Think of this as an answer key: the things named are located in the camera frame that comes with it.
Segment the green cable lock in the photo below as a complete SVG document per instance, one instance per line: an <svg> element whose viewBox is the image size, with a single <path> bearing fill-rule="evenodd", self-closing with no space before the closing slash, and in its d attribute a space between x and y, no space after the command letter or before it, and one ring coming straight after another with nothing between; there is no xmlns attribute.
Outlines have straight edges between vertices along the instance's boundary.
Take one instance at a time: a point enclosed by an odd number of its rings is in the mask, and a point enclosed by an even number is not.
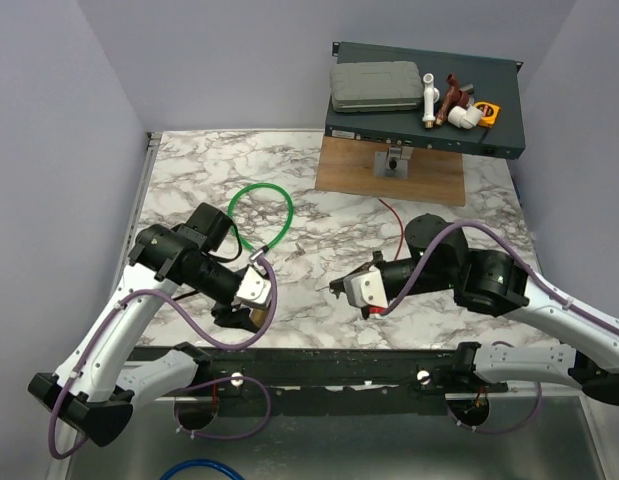
<svg viewBox="0 0 619 480"><path fill-rule="evenodd" d="M262 228L273 229L282 219L282 210L280 205L274 204L273 212L267 213L261 201L255 201L251 197L251 194L258 190L275 192L286 206L284 222L279 226L276 235L269 232L265 239L261 238L260 244L256 244L257 238L250 241L250 235ZM231 198L227 215L234 220L235 213L238 214L238 226L234 228L233 235L239 248L252 255L258 249L272 250L285 237L293 222L294 204L291 196L282 187L273 183L257 182L240 189Z"/></svg>

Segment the brass padlock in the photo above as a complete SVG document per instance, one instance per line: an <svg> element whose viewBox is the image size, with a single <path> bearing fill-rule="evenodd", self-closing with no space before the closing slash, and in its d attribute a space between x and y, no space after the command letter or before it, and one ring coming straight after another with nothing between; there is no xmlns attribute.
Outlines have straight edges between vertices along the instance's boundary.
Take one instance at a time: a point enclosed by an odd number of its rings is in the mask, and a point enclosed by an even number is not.
<svg viewBox="0 0 619 480"><path fill-rule="evenodd" d="M269 315L269 310L268 309L265 309L265 310L263 310L263 309L252 309L251 310L251 314L250 314L250 319L251 319L251 322L253 323L253 325L257 329L260 329L264 325L268 315Z"/></svg>

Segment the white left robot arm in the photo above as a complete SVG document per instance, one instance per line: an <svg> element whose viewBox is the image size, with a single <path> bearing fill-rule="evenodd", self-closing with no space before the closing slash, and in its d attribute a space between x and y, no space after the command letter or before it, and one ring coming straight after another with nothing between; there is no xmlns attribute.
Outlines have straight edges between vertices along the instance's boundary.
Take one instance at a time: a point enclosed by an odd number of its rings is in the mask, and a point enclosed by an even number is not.
<svg viewBox="0 0 619 480"><path fill-rule="evenodd" d="M181 389L203 393L211 380L192 346L172 348L135 373L123 367L141 334L165 303L176 311L175 290L186 285L215 301L241 328L251 328L251 312L266 309L273 297L269 274L255 264L234 272L215 256L233 220L200 204L172 228L142 230L105 310L71 355L53 372L37 373L29 393L52 413L98 446L115 440L141 406Z"/></svg>

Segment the white elbow pipe fitting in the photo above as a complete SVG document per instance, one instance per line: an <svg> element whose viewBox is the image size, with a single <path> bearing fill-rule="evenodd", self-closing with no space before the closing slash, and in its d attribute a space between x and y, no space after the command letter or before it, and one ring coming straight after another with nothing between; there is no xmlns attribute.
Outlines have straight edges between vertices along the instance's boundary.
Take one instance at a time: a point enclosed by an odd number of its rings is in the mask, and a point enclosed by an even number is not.
<svg viewBox="0 0 619 480"><path fill-rule="evenodd" d="M473 105L468 107L454 106L448 113L447 121L459 128L470 130L475 128L483 117L483 111Z"/></svg>

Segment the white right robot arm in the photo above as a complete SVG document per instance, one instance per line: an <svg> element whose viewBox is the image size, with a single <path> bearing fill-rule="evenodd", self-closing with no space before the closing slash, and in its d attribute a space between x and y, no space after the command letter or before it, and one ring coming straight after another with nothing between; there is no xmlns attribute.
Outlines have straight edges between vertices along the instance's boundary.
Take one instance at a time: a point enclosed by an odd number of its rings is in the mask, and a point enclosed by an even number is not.
<svg viewBox="0 0 619 480"><path fill-rule="evenodd" d="M424 374L426 387L464 393L507 381L568 386L619 406L619 318L548 282L497 234L469 220L424 214L406 226L410 256L371 261L330 282L364 317L386 316L413 295L449 290L473 313L529 325L559 340L550 347L464 342L449 365Z"/></svg>

